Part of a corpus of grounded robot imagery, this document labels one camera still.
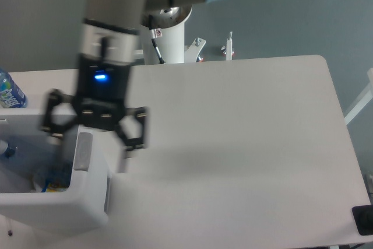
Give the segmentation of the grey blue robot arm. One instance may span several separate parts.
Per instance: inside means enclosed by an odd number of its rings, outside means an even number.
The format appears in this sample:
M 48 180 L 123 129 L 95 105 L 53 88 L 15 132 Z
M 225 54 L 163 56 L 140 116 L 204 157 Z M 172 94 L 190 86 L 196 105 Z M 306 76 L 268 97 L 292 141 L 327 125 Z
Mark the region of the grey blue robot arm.
M 87 0 L 73 95 L 52 89 L 40 129 L 63 144 L 77 125 L 115 132 L 122 142 L 120 166 L 145 147 L 147 107 L 126 105 L 139 26 L 145 12 L 219 0 Z

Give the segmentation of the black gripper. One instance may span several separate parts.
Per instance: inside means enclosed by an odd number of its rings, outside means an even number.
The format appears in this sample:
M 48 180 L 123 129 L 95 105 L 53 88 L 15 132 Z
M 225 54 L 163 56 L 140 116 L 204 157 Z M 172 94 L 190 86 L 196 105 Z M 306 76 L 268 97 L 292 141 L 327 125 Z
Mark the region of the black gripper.
M 117 173 L 125 173 L 131 153 L 146 147 L 149 115 L 147 107 L 125 109 L 126 90 L 132 65 L 118 64 L 115 61 L 80 54 L 78 66 L 78 81 L 74 97 L 59 89 L 52 89 L 45 100 L 40 130 L 47 133 L 52 143 L 57 145 L 52 170 L 64 169 L 65 134 L 79 124 L 105 131 L 115 130 L 122 142 Z M 53 111 L 61 104 L 70 106 L 72 104 L 76 114 L 60 124 L 54 121 Z M 125 116 L 131 116 L 140 125 L 138 137 L 127 136 L 120 124 Z

